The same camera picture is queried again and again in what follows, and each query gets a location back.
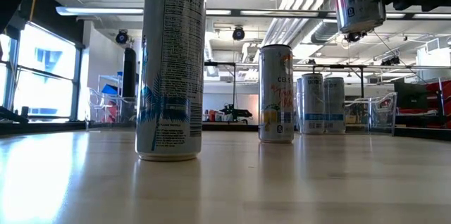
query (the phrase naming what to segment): white can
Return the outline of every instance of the white can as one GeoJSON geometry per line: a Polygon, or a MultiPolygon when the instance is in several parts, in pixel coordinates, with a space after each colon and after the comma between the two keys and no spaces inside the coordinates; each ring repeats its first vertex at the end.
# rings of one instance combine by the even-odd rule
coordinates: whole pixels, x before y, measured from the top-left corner
{"type": "Polygon", "coordinates": [[[324,120],[327,133],[345,133],[345,81],[342,77],[324,80],[324,120]]]}
{"type": "Polygon", "coordinates": [[[341,33],[372,30],[385,21],[382,0],[335,0],[337,23],[341,33]]]}
{"type": "Polygon", "coordinates": [[[144,0],[136,152],[150,161],[201,150],[205,0],[144,0]]]}
{"type": "Polygon", "coordinates": [[[324,133],[323,75],[307,73],[302,76],[302,132],[324,133]]]}
{"type": "Polygon", "coordinates": [[[290,143],[295,136],[291,48],[264,46],[259,62],[259,138],[262,142],[290,143]]]}

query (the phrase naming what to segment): ceiling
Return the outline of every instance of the ceiling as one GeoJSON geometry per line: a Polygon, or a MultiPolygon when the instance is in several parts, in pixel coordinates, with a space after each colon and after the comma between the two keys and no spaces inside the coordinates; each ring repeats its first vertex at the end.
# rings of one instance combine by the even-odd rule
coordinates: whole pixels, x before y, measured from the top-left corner
{"type": "MultiPolygon", "coordinates": [[[[143,0],[57,0],[65,6],[102,6],[102,7],[143,7],[143,0]]],[[[277,9],[282,0],[206,0],[206,7],[212,8],[243,8],[243,9],[277,9]]],[[[387,11],[394,11],[391,6],[387,6],[387,11]]],[[[407,11],[420,11],[417,7],[408,8],[407,11]]],[[[449,13],[451,8],[437,8],[433,12],[449,13]]],[[[130,35],[140,37],[142,31],[141,16],[105,16],[100,20],[95,20],[95,27],[109,38],[114,38],[118,29],[128,29],[130,35]]],[[[214,17],[210,20],[216,36],[211,40],[213,58],[217,61],[241,61],[242,46],[246,42],[261,43],[266,35],[272,18],[234,18],[234,17],[214,17]],[[234,41],[232,32],[236,25],[243,26],[246,32],[244,41],[234,41]]],[[[451,21],[401,21],[391,20],[385,22],[381,27],[375,29],[368,37],[363,38],[357,44],[351,45],[348,49],[347,43],[342,40],[342,36],[336,35],[329,43],[315,52],[299,52],[295,54],[296,63],[302,63],[308,58],[315,58],[317,63],[374,63],[374,58],[383,58],[383,54],[390,52],[390,49],[399,50],[400,58],[406,64],[415,63],[416,49],[424,45],[425,41],[433,39],[435,36],[451,35],[451,21]]]]}

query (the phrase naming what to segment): wooden table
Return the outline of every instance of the wooden table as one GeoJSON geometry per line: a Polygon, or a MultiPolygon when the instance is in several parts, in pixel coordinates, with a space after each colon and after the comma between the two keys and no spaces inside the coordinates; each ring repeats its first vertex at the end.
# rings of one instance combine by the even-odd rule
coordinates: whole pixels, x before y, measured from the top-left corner
{"type": "Polygon", "coordinates": [[[203,138],[178,163],[140,161],[132,132],[0,139],[0,223],[451,223],[449,144],[203,138]]]}

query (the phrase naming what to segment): celsius can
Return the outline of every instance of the celsius can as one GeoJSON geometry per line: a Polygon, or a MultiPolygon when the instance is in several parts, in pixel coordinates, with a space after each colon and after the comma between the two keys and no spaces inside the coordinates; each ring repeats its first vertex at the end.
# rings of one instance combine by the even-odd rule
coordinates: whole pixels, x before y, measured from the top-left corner
{"type": "Polygon", "coordinates": [[[264,46],[259,62],[259,138],[262,142],[290,143],[295,136],[291,48],[264,46]]]}
{"type": "Polygon", "coordinates": [[[382,0],[335,0],[338,29],[342,33],[372,30],[385,21],[382,0]]]}
{"type": "Polygon", "coordinates": [[[201,150],[205,0],[145,0],[136,152],[181,161],[201,150]]]}
{"type": "Polygon", "coordinates": [[[302,132],[324,132],[323,75],[307,73],[302,76],[302,132]]]}
{"type": "Polygon", "coordinates": [[[299,126],[299,133],[302,133],[302,130],[304,129],[304,121],[302,120],[302,100],[303,94],[302,94],[302,78],[297,79],[297,94],[296,94],[296,102],[297,102],[297,122],[299,126]]]}
{"type": "Polygon", "coordinates": [[[345,133],[345,81],[341,77],[324,80],[324,127],[327,133],[345,133]]]}

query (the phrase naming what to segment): window frame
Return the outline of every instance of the window frame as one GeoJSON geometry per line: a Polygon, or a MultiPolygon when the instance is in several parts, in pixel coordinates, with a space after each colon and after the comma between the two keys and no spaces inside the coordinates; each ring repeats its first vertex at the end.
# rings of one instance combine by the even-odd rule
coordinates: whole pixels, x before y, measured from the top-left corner
{"type": "Polygon", "coordinates": [[[18,84],[19,78],[20,78],[20,71],[26,70],[31,73],[36,73],[45,77],[52,77],[60,80],[68,80],[73,85],[73,91],[72,91],[72,100],[71,100],[71,108],[70,108],[70,115],[69,116],[41,116],[41,115],[29,115],[28,118],[31,119],[60,119],[60,118],[67,118],[69,120],[76,120],[77,114],[78,114],[78,99],[79,99],[79,91],[80,91],[80,70],[81,70],[81,54],[82,49],[75,43],[68,41],[67,39],[64,39],[57,34],[50,32],[43,27],[40,27],[36,25],[35,23],[27,23],[31,27],[38,28],[42,31],[45,31],[46,33],[59,38],[75,47],[75,65],[74,65],[74,76],[73,79],[69,79],[60,75],[55,75],[53,73],[48,73],[43,70],[38,70],[34,68],[28,68],[26,66],[21,66],[18,64],[19,61],[19,47],[20,47],[20,38],[21,33],[19,32],[18,39],[14,39],[12,37],[11,40],[15,42],[14,45],[11,45],[10,47],[10,57],[9,62],[0,61],[0,63],[6,64],[7,73],[6,73],[6,88],[5,88],[5,97],[4,100],[0,100],[0,105],[3,105],[4,107],[8,108],[9,110],[13,110],[14,106],[14,97],[16,94],[16,85],[18,84]]]}

